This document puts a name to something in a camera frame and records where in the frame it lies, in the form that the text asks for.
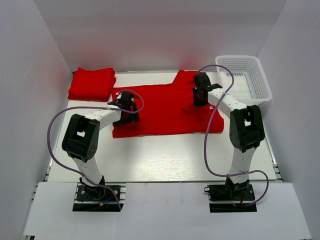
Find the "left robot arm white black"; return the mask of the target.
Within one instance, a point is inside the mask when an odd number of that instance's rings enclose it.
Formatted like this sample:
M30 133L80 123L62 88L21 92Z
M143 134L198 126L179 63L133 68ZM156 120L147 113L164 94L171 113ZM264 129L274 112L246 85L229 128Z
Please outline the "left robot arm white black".
M136 123L140 120L135 100L141 96L129 89L116 93L116 98L106 107L87 114L73 114L62 140L62 150L76 163L81 182L88 193L99 200L105 196L104 176L98 169L95 154L98 150L100 131L107 126L115 127Z

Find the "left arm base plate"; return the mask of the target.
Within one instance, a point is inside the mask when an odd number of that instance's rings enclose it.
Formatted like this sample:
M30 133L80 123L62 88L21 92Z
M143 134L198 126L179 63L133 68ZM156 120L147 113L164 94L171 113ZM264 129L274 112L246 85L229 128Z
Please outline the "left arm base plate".
M122 208L125 203L126 185L111 184L109 187L112 191L103 188L94 192L93 187L86 187L83 184L78 183L75 191L72 211L119 213L121 209L118 206L115 196Z

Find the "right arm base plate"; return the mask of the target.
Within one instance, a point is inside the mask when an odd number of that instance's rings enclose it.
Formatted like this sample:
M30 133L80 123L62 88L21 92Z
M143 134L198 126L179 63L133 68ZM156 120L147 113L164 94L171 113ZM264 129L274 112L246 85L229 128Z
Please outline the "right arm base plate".
M232 193L226 184L210 184L203 191L208 194L210 213L254 213L256 204L248 205L256 200L253 186Z

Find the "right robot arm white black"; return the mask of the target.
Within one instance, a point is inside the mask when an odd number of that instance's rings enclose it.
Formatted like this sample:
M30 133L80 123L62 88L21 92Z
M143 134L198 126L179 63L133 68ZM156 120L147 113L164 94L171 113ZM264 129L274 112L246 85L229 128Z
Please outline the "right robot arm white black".
M204 72L193 76L195 87L193 103L197 107L215 106L229 118L229 139L233 157L226 177L226 195L236 200L249 186L249 171L253 155L265 138L261 110L257 105L247 105L229 95L221 85L211 84Z

